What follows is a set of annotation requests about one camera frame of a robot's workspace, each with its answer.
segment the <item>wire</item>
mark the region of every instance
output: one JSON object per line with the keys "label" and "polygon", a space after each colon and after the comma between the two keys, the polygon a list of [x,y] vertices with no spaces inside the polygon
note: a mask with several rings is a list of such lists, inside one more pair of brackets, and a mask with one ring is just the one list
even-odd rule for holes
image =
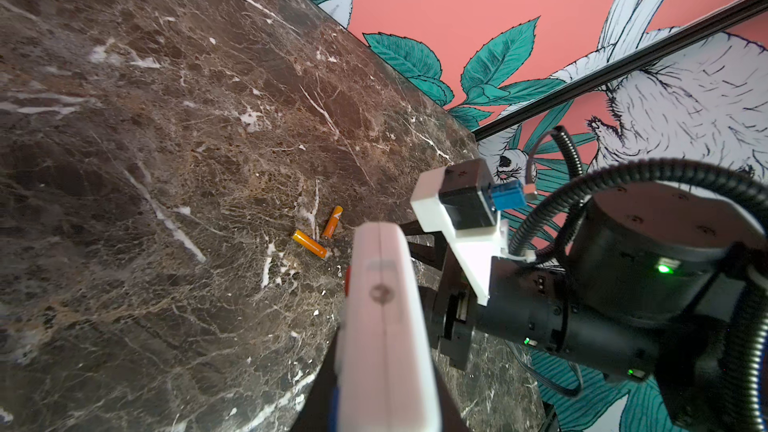
{"label": "wire", "polygon": [[568,168],[568,178],[573,180],[584,174],[584,167],[581,165],[581,157],[576,148],[574,140],[571,138],[571,134],[563,126],[556,126],[553,129],[547,130],[541,134],[533,147],[528,153],[528,158],[525,160],[525,183],[533,184],[533,163],[535,161],[536,151],[542,144],[544,139],[552,137],[554,144],[560,149],[560,153],[563,155],[565,165]]}
{"label": "wire", "polygon": [[504,344],[512,352],[512,355],[514,356],[515,360],[517,360],[518,364],[520,364],[520,366],[523,367],[523,369],[525,369],[526,372],[532,375],[534,379],[541,382],[546,388],[550,388],[554,392],[557,392],[558,394],[562,395],[563,397],[567,397],[571,399],[575,399],[581,396],[581,393],[584,391],[584,378],[581,377],[581,369],[579,368],[578,364],[575,364],[570,361],[568,362],[568,366],[574,372],[574,374],[576,375],[576,379],[578,380],[578,384],[576,385],[576,387],[569,389],[569,388],[563,387],[560,384],[556,384],[552,379],[544,377],[535,369],[533,369],[533,367],[526,364],[525,361],[522,359],[522,357],[520,357],[520,353],[517,351],[515,346],[510,345],[510,343],[507,341],[504,341]]}
{"label": "wire", "polygon": [[504,254],[502,255],[502,257],[508,258],[510,260],[514,260],[516,262],[525,262],[526,264],[532,264],[533,262],[536,262],[536,251],[532,249],[528,249],[525,251],[525,255]]}
{"label": "wire", "polygon": [[[548,136],[552,136],[552,139],[555,145],[558,146],[558,149],[560,149],[560,153],[563,155],[563,159],[565,160],[565,165],[568,168],[568,180],[573,180],[584,174],[584,168],[581,165],[581,157],[578,153],[578,149],[576,148],[576,144],[571,138],[571,134],[568,133],[568,130],[566,130],[565,127],[556,126],[552,130],[549,130],[546,133],[542,134],[533,144],[533,147],[531,148],[531,151],[530,151],[530,155],[528,155],[528,159],[526,159],[525,161],[526,185],[534,184],[533,182],[534,156],[536,155],[536,151],[538,150],[538,147],[542,144],[542,141],[544,140],[544,138]],[[571,208],[568,210],[568,216],[565,219],[565,224],[569,224],[568,219],[577,210],[579,210],[580,206],[581,206],[581,201],[571,206]],[[570,227],[570,229],[568,230],[568,234],[563,236],[563,239],[564,239],[563,245],[559,245],[560,242],[555,241],[537,250],[535,263],[543,264],[545,262],[551,261],[553,258],[556,258],[558,255],[562,255],[563,252],[565,251],[565,246],[568,245],[571,240],[573,240],[573,236],[578,230],[579,223],[580,221],[574,222]],[[560,238],[561,235],[563,235],[563,233],[564,233],[564,230],[561,229],[560,233],[558,234],[558,238]]]}

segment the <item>brown marble surface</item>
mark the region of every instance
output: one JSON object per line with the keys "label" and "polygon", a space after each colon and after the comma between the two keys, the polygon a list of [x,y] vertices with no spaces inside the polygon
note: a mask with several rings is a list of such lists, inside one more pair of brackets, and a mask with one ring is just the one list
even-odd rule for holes
{"label": "brown marble surface", "polygon": [[[0,54],[7,430],[287,429],[352,228],[476,154],[308,0],[0,0]],[[290,235],[335,205],[322,261]],[[501,341],[438,366],[474,430],[538,428]]]}

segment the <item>orange battery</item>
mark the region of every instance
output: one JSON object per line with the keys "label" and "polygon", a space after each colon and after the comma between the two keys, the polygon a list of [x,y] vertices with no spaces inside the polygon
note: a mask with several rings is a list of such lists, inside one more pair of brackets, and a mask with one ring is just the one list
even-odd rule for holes
{"label": "orange battery", "polygon": [[299,229],[293,233],[293,240],[308,248],[314,255],[317,255],[320,258],[325,258],[326,255],[328,255],[328,251],[325,247],[313,241],[309,235]]}
{"label": "orange battery", "polygon": [[341,206],[334,207],[333,214],[331,214],[331,218],[328,219],[328,223],[326,224],[326,229],[322,231],[323,237],[331,238],[333,231],[336,230],[336,226],[339,225],[339,218],[341,218],[342,212],[344,212],[344,209],[341,208]]}

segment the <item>blue connector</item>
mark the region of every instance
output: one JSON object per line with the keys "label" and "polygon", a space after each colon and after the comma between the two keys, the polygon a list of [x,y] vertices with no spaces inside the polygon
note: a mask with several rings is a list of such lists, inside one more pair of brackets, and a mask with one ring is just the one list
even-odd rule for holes
{"label": "blue connector", "polygon": [[491,199],[496,210],[509,210],[525,206],[523,184],[519,180],[510,180],[491,187]]}

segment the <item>black metal rail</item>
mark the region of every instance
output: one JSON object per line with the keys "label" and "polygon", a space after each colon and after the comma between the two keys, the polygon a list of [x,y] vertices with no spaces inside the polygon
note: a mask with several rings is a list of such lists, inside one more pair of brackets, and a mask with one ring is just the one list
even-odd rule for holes
{"label": "black metal rail", "polygon": [[502,130],[508,129],[540,113],[546,112],[582,94],[591,92],[603,84],[620,79],[630,72],[647,67],[671,53],[682,50],[705,38],[741,24],[745,20],[760,15],[768,10],[768,0],[738,0],[702,17],[692,24],[682,27],[674,34],[669,34],[642,49],[611,62],[581,79],[562,86],[546,96],[526,104],[499,120],[474,131],[475,140],[487,139]]}

